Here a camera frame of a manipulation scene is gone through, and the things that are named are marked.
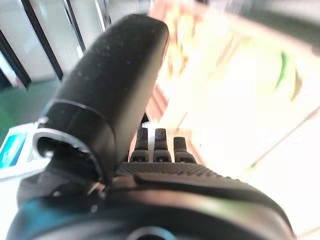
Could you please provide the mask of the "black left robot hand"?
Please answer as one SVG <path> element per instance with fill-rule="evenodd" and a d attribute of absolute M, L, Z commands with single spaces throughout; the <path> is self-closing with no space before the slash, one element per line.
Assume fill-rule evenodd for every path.
<path fill-rule="evenodd" d="M 167 25 L 130 14 L 103 32 L 47 103 L 32 148 L 49 157 L 24 178 L 9 240 L 293 240 L 283 209 L 197 164 L 175 137 L 140 126 L 169 42 Z"/>

